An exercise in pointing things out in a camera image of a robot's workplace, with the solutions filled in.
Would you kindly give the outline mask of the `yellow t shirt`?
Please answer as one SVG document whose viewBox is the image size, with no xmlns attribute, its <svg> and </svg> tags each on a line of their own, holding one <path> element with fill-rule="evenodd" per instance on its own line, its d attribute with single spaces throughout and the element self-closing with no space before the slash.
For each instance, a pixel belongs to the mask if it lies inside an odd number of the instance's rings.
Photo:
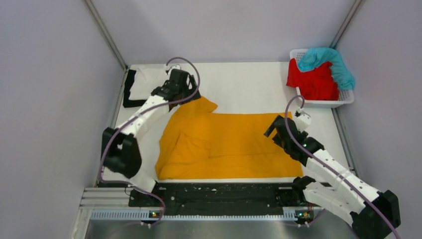
<svg viewBox="0 0 422 239">
<path fill-rule="evenodd" d="M 303 175 L 301 164 L 265 136 L 275 113 L 219 114 L 216 109 L 202 97 L 175 110 L 159 141 L 159 180 Z"/>
</svg>

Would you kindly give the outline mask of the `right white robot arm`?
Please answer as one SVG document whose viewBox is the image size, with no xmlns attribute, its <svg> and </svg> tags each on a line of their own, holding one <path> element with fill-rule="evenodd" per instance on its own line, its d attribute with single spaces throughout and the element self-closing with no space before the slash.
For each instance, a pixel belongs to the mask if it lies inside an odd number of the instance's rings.
<svg viewBox="0 0 422 239">
<path fill-rule="evenodd" d="M 381 192 L 343 167 L 324 146 L 295 122 L 275 117 L 264 133 L 273 131 L 273 142 L 306 169 L 321 176 L 329 185 L 310 176 L 294 179 L 292 199 L 298 205 L 307 202 L 323 207 L 342 219 L 360 239 L 384 239 L 398 234 L 401 216 L 398 197 L 390 190 Z"/>
</svg>

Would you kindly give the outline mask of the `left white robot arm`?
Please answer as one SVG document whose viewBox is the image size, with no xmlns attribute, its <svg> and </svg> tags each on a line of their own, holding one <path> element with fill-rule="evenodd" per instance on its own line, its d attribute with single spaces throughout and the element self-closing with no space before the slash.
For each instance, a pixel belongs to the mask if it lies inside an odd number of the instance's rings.
<svg viewBox="0 0 422 239">
<path fill-rule="evenodd" d="M 156 180 L 141 169 L 139 142 L 173 107 L 200 98 L 199 75 L 172 69 L 164 77 L 163 85 L 151 92 L 140 109 L 116 128 L 106 128 L 102 138 L 100 180 L 137 188 L 148 206 L 158 203 L 160 193 L 154 189 Z"/>
</svg>

